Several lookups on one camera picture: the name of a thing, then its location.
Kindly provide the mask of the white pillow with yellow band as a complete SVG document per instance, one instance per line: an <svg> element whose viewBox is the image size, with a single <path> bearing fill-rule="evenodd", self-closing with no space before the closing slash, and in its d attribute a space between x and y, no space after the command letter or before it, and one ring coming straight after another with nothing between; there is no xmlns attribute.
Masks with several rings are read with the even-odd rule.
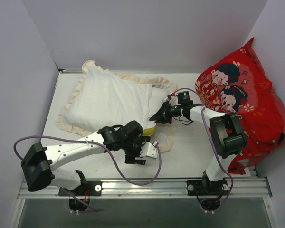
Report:
<svg viewBox="0 0 285 228"><path fill-rule="evenodd" d="M166 101L168 95L169 95L168 89L156 88L156 87L152 88L151 97L148 103L149 112L147 115L147 124L142 134L143 136L152 136L155 133L156 128L160 126L159 123L151 121L150 118L159 111L162 104Z"/></svg>

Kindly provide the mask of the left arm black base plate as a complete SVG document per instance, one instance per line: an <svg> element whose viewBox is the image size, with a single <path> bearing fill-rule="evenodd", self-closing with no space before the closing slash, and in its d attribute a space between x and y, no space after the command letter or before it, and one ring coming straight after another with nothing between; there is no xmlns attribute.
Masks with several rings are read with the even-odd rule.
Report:
<svg viewBox="0 0 285 228"><path fill-rule="evenodd" d="M102 194L102 181L88 180L86 183L79 185L74 190L68 189L65 186L58 186L65 188L75 196L101 196Z"/></svg>

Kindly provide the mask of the white pillowcase with cream ruffle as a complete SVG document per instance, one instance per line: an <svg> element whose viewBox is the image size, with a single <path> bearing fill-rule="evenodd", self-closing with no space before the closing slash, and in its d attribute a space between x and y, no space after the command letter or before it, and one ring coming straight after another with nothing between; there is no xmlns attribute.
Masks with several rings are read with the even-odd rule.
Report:
<svg viewBox="0 0 285 228"><path fill-rule="evenodd" d="M171 94L178 87L161 76L139 78L104 70L92 60L82 65L82 71L83 77L55 122L60 130L81 136L132 120L145 129L152 88L168 89ZM159 142L161 152L169 151L174 143L172 126L161 124L151 138Z"/></svg>

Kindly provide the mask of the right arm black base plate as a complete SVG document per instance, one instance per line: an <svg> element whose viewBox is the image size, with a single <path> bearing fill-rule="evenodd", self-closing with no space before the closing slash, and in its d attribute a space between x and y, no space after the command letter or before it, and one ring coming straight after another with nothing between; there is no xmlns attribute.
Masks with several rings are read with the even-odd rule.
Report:
<svg viewBox="0 0 285 228"><path fill-rule="evenodd" d="M229 192L228 183L225 179L220 181L203 180L186 181L187 194L189 196L226 196Z"/></svg>

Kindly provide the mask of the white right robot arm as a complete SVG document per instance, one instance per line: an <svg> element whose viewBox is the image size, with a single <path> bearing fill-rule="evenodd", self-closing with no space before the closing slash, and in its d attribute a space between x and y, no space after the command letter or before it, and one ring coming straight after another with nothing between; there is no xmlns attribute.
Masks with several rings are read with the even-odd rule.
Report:
<svg viewBox="0 0 285 228"><path fill-rule="evenodd" d="M174 117L184 117L190 122L204 124L214 157L202 175L201 189L206 194L228 191L225 176L233 159L247 146L239 116L207 108L204 103L194 104L189 88L181 88L167 96L160 109L150 117L157 124L170 124Z"/></svg>

